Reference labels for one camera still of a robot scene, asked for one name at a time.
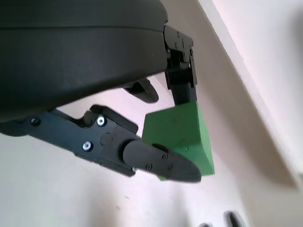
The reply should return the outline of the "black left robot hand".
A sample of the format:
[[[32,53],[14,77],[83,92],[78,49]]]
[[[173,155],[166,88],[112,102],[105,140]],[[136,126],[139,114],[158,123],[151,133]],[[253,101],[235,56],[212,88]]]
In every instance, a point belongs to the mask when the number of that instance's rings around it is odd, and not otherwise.
[[[176,106],[196,100],[193,40],[168,26],[158,0],[3,0],[0,3],[0,131],[31,136],[126,176],[136,169],[196,183],[196,164],[148,145],[138,126],[106,106],[75,119],[58,110],[123,88],[158,101],[148,77],[166,75]]]

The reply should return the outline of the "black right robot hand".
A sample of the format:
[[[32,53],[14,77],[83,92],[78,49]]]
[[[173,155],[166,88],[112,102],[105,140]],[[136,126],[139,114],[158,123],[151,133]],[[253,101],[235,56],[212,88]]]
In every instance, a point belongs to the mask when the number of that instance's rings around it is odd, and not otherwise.
[[[199,227],[248,227],[248,224],[238,212],[227,210],[218,220],[205,221]]]

